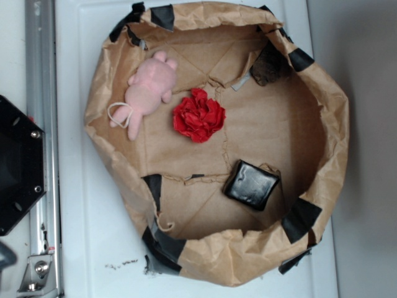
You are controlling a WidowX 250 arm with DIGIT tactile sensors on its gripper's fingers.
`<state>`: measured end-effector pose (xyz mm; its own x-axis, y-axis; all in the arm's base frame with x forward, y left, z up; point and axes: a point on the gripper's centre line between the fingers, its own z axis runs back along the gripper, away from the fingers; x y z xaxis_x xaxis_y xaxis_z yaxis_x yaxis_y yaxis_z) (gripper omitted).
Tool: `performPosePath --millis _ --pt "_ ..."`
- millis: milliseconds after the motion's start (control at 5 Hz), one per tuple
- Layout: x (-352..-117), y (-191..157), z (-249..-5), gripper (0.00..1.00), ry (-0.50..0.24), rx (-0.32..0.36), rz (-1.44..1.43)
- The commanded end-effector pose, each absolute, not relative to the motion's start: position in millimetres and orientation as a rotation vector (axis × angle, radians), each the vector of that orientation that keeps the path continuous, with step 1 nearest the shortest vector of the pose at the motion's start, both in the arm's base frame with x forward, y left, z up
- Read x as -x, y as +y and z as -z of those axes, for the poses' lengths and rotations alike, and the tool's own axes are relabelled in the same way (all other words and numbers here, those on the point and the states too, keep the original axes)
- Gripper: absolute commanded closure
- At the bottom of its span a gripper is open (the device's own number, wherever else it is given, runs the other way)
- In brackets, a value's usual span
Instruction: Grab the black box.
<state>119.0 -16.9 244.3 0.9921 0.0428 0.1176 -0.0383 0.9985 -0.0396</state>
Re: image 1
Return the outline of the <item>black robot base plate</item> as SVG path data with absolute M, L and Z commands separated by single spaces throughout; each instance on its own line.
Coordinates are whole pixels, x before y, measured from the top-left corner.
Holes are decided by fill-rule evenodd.
M 1 96 L 1 236 L 45 194 L 44 131 Z

